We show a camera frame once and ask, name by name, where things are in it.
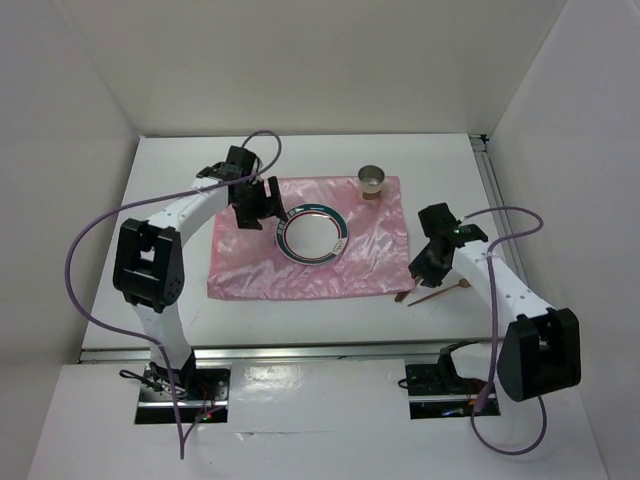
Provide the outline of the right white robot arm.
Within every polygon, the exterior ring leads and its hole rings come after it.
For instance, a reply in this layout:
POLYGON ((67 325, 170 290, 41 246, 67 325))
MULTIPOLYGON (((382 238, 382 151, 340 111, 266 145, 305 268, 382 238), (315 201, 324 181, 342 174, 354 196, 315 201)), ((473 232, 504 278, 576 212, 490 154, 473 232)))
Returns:
POLYGON ((481 411, 496 385, 515 402, 578 385, 582 369, 576 315, 539 297, 496 253, 517 234, 490 239, 470 215, 457 219, 445 203, 422 209, 418 218, 428 243, 411 261, 411 275, 436 288, 455 272, 491 309, 489 343, 463 346, 440 363, 440 387, 457 392, 471 378, 485 380, 474 406, 481 411))

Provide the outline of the dark wooden spoon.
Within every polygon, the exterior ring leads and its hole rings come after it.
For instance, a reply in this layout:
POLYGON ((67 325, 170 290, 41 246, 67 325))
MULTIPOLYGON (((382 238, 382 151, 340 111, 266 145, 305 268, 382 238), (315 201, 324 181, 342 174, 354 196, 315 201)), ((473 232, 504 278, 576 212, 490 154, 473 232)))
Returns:
POLYGON ((399 292, 395 297, 394 297, 394 301, 396 303, 402 303, 408 296, 410 293, 413 292, 413 289, 410 290, 405 290, 402 292, 399 292))

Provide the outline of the white plate with coloured rim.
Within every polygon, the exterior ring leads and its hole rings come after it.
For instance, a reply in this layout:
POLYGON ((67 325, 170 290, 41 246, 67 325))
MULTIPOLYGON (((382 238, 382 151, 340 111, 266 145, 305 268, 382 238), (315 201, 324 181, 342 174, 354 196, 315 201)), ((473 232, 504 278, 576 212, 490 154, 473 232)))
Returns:
POLYGON ((335 209, 306 203, 290 209, 275 233, 276 245, 290 261, 316 266, 337 259, 349 240, 346 220, 335 209))

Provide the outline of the small metal cup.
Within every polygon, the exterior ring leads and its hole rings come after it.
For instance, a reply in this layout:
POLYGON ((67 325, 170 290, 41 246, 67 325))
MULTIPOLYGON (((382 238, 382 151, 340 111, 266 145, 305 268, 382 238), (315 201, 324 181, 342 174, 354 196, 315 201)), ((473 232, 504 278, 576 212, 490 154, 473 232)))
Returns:
POLYGON ((364 200, 376 200, 381 196, 385 172, 378 166, 365 165, 358 170, 357 180, 361 197, 364 200))

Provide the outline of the pink satin rose cloth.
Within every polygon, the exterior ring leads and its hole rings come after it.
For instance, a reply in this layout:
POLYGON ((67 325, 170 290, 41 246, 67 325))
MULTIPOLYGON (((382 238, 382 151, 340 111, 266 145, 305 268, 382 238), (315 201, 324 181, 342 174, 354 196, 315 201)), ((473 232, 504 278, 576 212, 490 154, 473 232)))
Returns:
POLYGON ((207 294, 221 300, 319 300, 395 294, 413 287, 409 238, 396 176, 381 195, 365 200, 354 177, 284 178, 286 210, 326 206, 342 217, 346 243, 327 261, 303 264, 288 258, 277 239, 278 219, 260 230, 238 227, 233 209, 214 221, 207 294))

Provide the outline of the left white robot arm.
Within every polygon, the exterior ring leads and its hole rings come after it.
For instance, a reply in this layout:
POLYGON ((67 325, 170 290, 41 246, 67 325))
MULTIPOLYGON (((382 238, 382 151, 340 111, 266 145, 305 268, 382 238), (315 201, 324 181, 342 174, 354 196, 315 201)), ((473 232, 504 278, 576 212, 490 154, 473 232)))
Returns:
POLYGON ((120 227, 113 284, 133 306, 150 344, 152 373, 176 399, 196 390, 196 359, 177 306, 185 286, 183 247, 216 214, 233 210, 237 228, 261 230, 269 218, 284 220, 277 178, 258 175, 262 162, 245 147, 201 170, 191 195, 174 200, 144 220, 120 227))

